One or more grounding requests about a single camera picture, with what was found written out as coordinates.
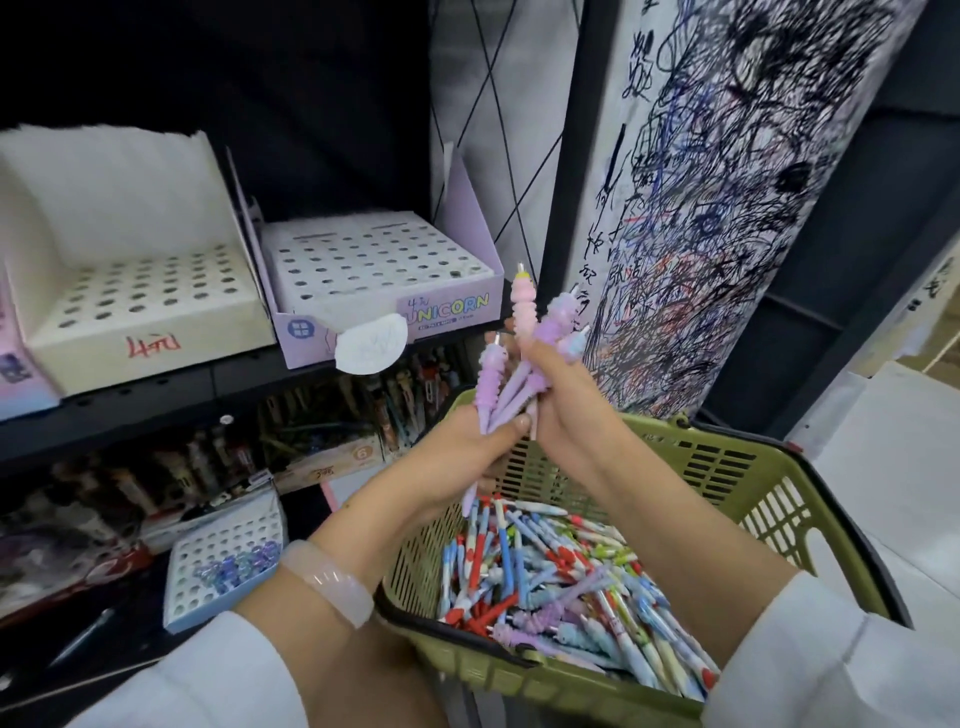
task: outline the white bracelet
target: white bracelet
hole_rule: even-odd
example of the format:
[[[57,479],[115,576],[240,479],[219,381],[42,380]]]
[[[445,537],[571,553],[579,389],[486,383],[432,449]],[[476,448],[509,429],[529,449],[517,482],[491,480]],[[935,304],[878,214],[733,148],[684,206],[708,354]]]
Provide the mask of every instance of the white bracelet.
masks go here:
[[[373,599],[363,584],[337,568],[333,559],[307,541],[293,541],[283,550],[280,564],[306,582],[326,599],[354,629],[359,629],[373,612]]]

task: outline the person's right hand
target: person's right hand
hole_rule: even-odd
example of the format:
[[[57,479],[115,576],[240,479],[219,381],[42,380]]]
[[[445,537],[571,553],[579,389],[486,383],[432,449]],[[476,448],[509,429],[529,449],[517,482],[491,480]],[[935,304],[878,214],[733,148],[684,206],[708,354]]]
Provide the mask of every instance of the person's right hand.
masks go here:
[[[507,328],[512,328],[507,321]],[[604,480],[606,461],[615,457],[615,442],[631,435],[597,388],[587,367],[567,364],[556,349],[536,339],[506,337],[511,357],[522,352],[551,383],[540,395],[537,443],[569,477],[588,490]]]

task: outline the scribble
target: scribble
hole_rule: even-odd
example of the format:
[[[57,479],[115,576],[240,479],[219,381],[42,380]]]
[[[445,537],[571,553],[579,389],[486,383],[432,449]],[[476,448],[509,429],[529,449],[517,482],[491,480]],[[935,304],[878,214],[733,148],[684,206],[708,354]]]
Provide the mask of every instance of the scribble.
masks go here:
[[[699,406],[922,4],[677,0],[656,39],[644,23],[669,4],[638,14],[622,96],[651,103],[577,263],[586,362],[614,404]]]

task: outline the blue circular logo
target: blue circular logo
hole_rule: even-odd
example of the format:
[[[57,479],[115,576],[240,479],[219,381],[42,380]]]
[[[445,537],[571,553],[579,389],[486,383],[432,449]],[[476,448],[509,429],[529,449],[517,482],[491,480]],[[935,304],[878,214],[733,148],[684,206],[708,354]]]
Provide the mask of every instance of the blue circular logo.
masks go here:
[[[317,332],[317,327],[307,319],[294,319],[287,324],[287,331],[295,339],[312,339]]]

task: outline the person's leg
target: person's leg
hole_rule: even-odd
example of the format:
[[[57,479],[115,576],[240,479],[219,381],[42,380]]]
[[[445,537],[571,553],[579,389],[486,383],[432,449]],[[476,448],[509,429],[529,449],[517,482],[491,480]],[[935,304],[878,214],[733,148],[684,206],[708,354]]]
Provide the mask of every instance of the person's leg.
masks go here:
[[[447,720],[413,646],[372,619],[350,638],[310,725],[446,728]]]

